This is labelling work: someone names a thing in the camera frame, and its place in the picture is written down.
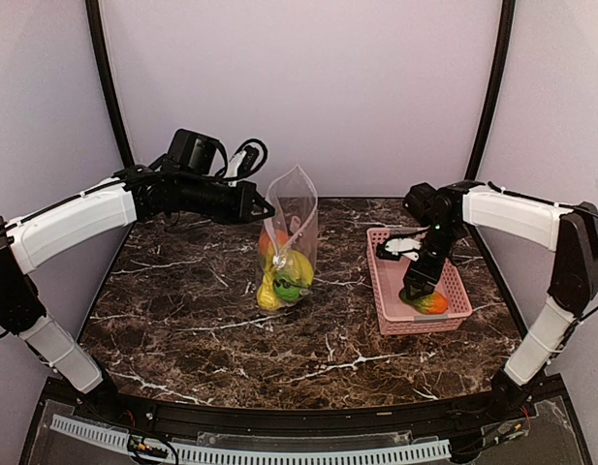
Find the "yellow toy banana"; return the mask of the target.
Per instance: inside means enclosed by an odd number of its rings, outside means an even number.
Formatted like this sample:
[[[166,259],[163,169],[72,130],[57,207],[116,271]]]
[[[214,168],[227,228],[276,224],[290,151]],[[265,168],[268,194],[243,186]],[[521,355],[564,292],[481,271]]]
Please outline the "yellow toy banana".
[[[314,268],[303,253],[289,249],[273,259],[273,277],[280,282],[308,288],[314,280]]]

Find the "green toy watermelon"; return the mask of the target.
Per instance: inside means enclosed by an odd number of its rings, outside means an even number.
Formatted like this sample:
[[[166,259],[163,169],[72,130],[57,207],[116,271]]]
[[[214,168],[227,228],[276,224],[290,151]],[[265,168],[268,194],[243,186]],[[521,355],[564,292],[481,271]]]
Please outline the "green toy watermelon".
[[[280,300],[286,303],[296,303],[310,294],[310,287],[285,277],[275,277],[273,291]]]

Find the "green orange toy mango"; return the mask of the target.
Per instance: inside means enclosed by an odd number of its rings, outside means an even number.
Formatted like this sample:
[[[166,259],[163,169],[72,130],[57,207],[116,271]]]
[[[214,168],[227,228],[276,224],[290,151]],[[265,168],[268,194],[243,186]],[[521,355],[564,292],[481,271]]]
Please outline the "green orange toy mango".
[[[442,294],[434,292],[430,295],[411,299],[404,289],[399,293],[400,300],[422,315],[442,315],[449,308],[448,299]]]

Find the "toy orange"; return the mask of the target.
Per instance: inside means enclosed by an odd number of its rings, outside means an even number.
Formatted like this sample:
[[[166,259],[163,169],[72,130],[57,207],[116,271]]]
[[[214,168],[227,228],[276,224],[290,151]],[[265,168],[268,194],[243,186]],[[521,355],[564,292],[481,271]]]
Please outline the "toy orange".
[[[266,230],[263,230],[259,237],[259,252],[267,257],[274,254],[274,247],[281,247],[287,243],[289,236],[280,230],[275,230],[274,235],[270,236]]]

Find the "yellow toy pepper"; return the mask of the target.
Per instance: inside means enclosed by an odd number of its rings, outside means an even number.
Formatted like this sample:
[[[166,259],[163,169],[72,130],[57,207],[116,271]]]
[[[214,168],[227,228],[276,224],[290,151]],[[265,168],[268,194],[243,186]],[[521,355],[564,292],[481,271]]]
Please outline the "yellow toy pepper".
[[[275,312],[281,308],[280,299],[273,289],[273,275],[266,273],[257,291],[257,302],[261,310]]]

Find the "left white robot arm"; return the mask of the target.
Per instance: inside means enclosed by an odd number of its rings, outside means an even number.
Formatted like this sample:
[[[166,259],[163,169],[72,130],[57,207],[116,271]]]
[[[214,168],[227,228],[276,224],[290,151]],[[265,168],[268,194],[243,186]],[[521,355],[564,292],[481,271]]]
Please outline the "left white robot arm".
[[[29,275],[101,233],[181,212],[232,225],[270,218],[275,209],[255,183],[242,177],[137,166],[27,216],[10,221],[0,217],[0,326],[87,395],[88,408],[104,422],[124,416],[124,399],[107,387],[110,379],[99,364],[50,315]]]

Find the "clear zip top bag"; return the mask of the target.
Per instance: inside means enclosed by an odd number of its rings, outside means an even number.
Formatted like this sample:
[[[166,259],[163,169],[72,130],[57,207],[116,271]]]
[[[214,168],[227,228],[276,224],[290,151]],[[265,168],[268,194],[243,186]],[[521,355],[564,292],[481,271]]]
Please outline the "clear zip top bag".
[[[315,278],[318,250],[318,193],[313,181],[301,166],[296,165],[270,183],[266,200],[275,208],[275,215],[264,221],[261,232],[266,230],[270,236],[273,236],[275,230],[280,230],[289,236],[289,240],[281,247],[275,246],[273,255],[264,257],[259,252],[262,280],[266,273],[273,275],[273,259],[289,249],[303,253],[311,261]],[[276,313],[283,308],[298,304],[299,301],[286,303],[280,300],[280,303],[281,308],[275,312],[262,311]]]

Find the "pink plastic basket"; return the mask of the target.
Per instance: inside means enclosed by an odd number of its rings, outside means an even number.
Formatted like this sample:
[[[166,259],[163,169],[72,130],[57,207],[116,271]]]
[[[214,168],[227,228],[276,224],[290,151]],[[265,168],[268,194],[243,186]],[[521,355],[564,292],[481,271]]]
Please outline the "pink plastic basket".
[[[367,261],[380,332],[410,335],[458,329],[473,313],[447,258],[424,250],[425,229],[370,228]]]

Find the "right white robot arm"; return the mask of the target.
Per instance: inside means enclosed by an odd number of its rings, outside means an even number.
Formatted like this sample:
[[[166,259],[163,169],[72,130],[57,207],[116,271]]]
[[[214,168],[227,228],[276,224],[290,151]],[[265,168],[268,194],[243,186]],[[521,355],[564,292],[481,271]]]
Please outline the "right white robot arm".
[[[404,206],[426,229],[403,278],[401,293],[410,300],[435,290],[445,260],[469,226],[508,233],[554,254],[544,307],[500,371],[510,383],[500,384],[483,400],[490,419],[505,419],[519,406],[518,388],[529,384],[594,312],[589,304],[598,294],[597,209],[589,202],[546,201],[469,180],[439,189],[415,185]]]

